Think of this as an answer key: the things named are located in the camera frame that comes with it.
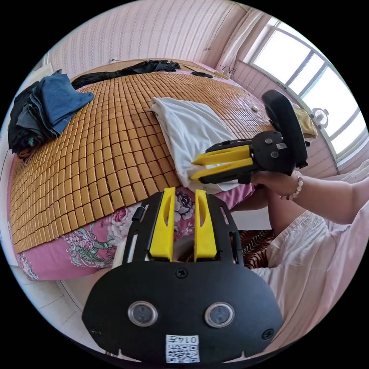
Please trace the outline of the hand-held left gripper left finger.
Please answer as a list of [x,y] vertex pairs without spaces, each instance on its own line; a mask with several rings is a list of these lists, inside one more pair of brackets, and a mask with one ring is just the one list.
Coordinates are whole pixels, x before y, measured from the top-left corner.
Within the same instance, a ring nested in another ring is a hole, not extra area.
[[150,244],[153,258],[173,260],[175,188],[164,189]]

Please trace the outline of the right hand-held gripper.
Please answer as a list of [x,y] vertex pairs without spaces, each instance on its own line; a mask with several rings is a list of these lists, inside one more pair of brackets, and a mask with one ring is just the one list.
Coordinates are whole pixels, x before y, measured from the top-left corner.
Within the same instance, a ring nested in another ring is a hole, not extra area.
[[251,175],[270,171],[291,175],[293,155],[278,131],[264,131],[253,139],[227,140],[208,148],[193,162],[211,166],[190,176],[202,184],[249,184]]

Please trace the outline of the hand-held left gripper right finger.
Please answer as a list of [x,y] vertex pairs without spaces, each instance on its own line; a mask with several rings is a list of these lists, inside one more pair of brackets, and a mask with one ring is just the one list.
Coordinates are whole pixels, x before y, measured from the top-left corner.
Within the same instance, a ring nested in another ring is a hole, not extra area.
[[217,254],[213,223],[205,190],[195,191],[194,261],[214,259]]

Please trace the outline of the person's right hand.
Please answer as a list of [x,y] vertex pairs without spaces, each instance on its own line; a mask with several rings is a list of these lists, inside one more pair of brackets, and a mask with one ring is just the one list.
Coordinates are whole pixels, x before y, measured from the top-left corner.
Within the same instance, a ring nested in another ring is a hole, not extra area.
[[283,173],[261,171],[251,175],[251,183],[264,185],[282,198],[291,199],[300,188],[301,174],[294,171],[290,176]]

